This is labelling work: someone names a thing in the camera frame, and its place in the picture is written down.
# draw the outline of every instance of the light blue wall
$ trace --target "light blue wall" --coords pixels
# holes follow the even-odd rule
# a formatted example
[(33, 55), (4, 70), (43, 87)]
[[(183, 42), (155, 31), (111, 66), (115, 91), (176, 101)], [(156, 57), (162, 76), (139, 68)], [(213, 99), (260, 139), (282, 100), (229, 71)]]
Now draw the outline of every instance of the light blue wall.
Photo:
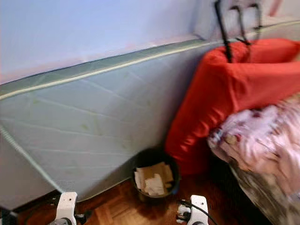
[(0, 83), (192, 33), (198, 1), (3, 0)]

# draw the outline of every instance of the trash can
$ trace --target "trash can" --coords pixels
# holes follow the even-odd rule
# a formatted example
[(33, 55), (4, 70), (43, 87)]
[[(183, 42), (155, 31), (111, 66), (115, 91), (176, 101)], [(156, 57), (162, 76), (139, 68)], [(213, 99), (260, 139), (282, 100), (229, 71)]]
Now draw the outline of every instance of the trash can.
[[(151, 196), (137, 188), (134, 172), (136, 172), (137, 167), (152, 166), (160, 162), (165, 162), (166, 164), (170, 165), (174, 181), (171, 182), (172, 187), (164, 195)], [(139, 192), (140, 200), (142, 202), (149, 202), (176, 194), (179, 190), (180, 172), (175, 160), (162, 149), (145, 149), (138, 153), (133, 159), (131, 181), (136, 190)]]

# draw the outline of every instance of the parquet floor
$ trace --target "parquet floor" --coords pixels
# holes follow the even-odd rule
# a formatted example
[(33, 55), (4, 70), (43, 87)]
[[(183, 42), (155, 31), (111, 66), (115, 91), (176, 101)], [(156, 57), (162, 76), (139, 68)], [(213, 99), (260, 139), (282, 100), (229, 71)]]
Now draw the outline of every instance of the parquet floor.
[[(177, 200), (189, 199), (191, 195), (203, 195), (208, 202), (209, 213), (219, 225), (254, 225), (243, 214), (243, 206), (234, 206), (207, 176), (185, 176), (180, 182), (178, 194), (156, 202), (142, 203), (131, 181), (127, 180), (110, 190), (77, 204), (77, 211), (93, 210), (86, 225), (175, 225)], [(55, 218), (55, 207), (46, 205), (34, 211), (28, 225), (46, 225)], [(19, 216), (24, 224), (30, 210)]]

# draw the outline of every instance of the red cushion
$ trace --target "red cushion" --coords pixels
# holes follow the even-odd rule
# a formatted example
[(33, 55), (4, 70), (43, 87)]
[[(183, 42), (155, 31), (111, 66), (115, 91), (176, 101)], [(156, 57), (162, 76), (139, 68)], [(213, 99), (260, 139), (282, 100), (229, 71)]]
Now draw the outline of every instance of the red cushion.
[(205, 137), (232, 113), (256, 108), (300, 91), (300, 42), (264, 39), (250, 47), (231, 44), (233, 63), (219, 47), (202, 59), (172, 122), (165, 149), (182, 174), (208, 169)]

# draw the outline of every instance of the black trash can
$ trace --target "black trash can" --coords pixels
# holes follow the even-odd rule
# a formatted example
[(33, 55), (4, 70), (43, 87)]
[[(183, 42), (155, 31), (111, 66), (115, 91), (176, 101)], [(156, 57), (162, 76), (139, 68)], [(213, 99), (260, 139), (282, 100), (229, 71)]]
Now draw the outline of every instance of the black trash can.
[[(152, 166), (161, 162), (165, 162), (166, 164), (170, 165), (174, 178), (174, 181), (171, 182), (172, 187), (168, 189), (168, 192), (164, 195), (151, 196), (147, 193), (142, 192), (140, 189), (137, 188), (135, 183), (134, 172), (136, 172), (136, 168)], [(175, 160), (171, 156), (166, 154), (162, 149), (146, 149), (138, 153), (133, 160), (131, 181), (136, 190), (139, 192), (140, 200), (143, 202), (150, 202), (153, 200), (165, 198), (169, 195), (176, 194), (179, 190), (180, 172)]]

